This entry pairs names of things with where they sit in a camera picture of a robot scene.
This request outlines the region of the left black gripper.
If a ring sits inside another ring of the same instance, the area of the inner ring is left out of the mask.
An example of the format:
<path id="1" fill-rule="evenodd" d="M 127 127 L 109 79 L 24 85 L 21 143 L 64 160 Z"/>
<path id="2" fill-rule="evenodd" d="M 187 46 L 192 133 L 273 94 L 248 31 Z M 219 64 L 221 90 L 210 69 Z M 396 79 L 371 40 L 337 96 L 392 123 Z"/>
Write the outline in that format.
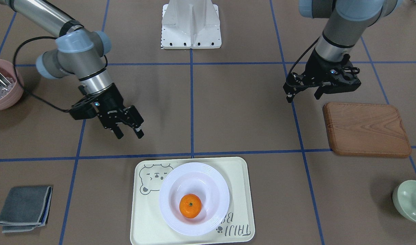
<path id="1" fill-rule="evenodd" d="M 331 89 L 330 70 L 339 62 L 329 62 L 320 57 L 316 51 L 311 53 L 305 71 L 302 75 L 290 73 L 283 85 L 286 100 L 292 103 L 296 94 L 305 90 L 305 86 L 317 87 L 314 93 L 315 99 L 319 100 L 323 94 L 329 94 Z"/>

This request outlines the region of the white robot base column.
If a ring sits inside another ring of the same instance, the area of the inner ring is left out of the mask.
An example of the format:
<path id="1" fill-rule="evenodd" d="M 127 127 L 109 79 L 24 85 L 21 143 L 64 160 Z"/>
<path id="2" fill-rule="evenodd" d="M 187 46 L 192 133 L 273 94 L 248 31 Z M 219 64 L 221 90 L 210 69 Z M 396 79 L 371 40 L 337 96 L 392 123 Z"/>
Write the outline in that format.
<path id="1" fill-rule="evenodd" d="M 162 6 L 162 49 L 218 49 L 219 7 L 211 0 L 171 0 Z"/>

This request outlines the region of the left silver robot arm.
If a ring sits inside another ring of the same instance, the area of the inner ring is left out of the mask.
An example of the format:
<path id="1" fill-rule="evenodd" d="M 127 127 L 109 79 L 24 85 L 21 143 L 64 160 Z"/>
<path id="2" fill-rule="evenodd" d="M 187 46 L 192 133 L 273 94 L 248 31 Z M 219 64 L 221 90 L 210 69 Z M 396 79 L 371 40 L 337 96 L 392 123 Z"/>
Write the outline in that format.
<path id="1" fill-rule="evenodd" d="M 323 94 L 350 93 L 361 86 L 360 69 L 350 61 L 350 52 L 364 31 L 394 12 L 401 0 L 300 0 L 299 12 L 307 18 L 325 18 L 320 37 L 311 51 L 305 70 L 289 70 L 283 89 L 287 102 L 308 89 L 317 88 L 315 99 Z"/>

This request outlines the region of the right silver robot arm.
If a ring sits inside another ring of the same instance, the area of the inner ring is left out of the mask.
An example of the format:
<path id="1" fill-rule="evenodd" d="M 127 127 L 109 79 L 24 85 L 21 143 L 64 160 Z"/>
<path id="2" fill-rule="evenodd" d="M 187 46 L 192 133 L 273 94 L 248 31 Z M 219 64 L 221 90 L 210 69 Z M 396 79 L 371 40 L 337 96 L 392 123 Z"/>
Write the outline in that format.
<path id="1" fill-rule="evenodd" d="M 144 119 L 135 106 L 126 107 L 116 84 L 107 71 L 108 61 L 103 61 L 111 50 L 111 40 L 102 31 L 88 31 L 82 23 L 46 0 L 0 0 L 36 25 L 50 36 L 35 37 L 21 43 L 12 59 L 13 66 L 19 51 L 26 44 L 42 39 L 55 40 L 57 48 L 44 52 L 36 60 L 36 69 L 47 79 L 61 79 L 74 75 L 80 82 L 78 89 L 83 97 L 64 110 L 29 92 L 29 94 L 74 120 L 97 117 L 104 129 L 122 138 L 119 124 L 133 129 L 138 138 L 144 136 L 141 129 Z"/>

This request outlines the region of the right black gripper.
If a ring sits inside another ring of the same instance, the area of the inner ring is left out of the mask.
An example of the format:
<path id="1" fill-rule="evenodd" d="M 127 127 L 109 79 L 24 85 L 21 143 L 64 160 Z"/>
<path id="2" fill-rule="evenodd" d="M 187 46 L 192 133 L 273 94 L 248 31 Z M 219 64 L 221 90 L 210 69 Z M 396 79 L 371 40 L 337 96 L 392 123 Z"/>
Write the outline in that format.
<path id="1" fill-rule="evenodd" d="M 144 119 L 135 106 L 125 107 L 124 99 L 117 86 L 112 83 L 108 88 L 92 96 L 93 104 L 98 109 L 97 116 L 102 126 L 111 130 L 116 138 L 121 139 L 124 134 L 118 124 L 131 127 L 137 138 L 142 138 L 144 132 L 141 129 Z"/>

